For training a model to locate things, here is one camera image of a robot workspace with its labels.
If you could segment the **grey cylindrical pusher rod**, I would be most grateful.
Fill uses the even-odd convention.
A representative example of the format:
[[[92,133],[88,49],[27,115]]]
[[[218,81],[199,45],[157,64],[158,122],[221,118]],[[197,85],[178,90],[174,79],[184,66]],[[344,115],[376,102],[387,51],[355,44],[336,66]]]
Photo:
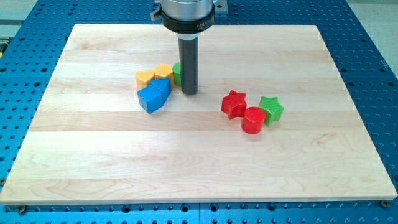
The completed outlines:
[[[182,91],[186,95],[195,95],[198,91],[198,37],[179,39],[178,47]]]

